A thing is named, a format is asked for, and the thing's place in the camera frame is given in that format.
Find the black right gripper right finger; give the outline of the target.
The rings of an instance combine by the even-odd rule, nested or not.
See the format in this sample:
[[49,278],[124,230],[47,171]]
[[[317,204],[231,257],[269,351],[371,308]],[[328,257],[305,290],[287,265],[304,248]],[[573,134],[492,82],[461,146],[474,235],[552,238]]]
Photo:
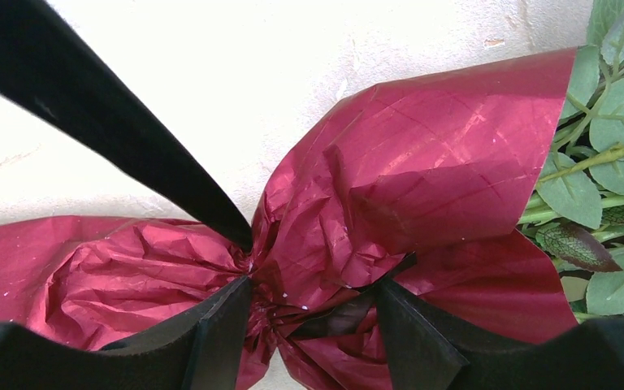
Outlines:
[[624,389],[624,318],[593,319],[543,344],[487,331],[379,284],[379,329],[395,389]]

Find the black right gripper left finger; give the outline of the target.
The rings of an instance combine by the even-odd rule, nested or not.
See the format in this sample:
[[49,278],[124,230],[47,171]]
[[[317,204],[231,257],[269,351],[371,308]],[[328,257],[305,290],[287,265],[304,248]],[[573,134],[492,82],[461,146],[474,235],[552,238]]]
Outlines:
[[202,303],[98,351],[0,323],[0,389],[233,389],[251,283],[234,279]]

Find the red paper flower bouquet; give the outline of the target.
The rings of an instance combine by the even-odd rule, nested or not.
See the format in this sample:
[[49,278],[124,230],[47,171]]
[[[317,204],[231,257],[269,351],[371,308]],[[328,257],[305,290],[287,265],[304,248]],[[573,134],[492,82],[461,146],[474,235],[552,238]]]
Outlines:
[[246,276],[236,386],[279,352],[308,389],[395,389],[379,284],[533,345],[624,319],[624,1],[587,44],[337,103],[266,184],[244,251],[198,221],[0,226],[0,323],[83,351]]

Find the black printed ribbon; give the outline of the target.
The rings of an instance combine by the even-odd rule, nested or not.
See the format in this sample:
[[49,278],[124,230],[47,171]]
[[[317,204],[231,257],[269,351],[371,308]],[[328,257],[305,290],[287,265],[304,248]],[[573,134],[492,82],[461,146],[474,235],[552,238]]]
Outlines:
[[252,249],[227,194],[47,2],[0,1],[0,94]]

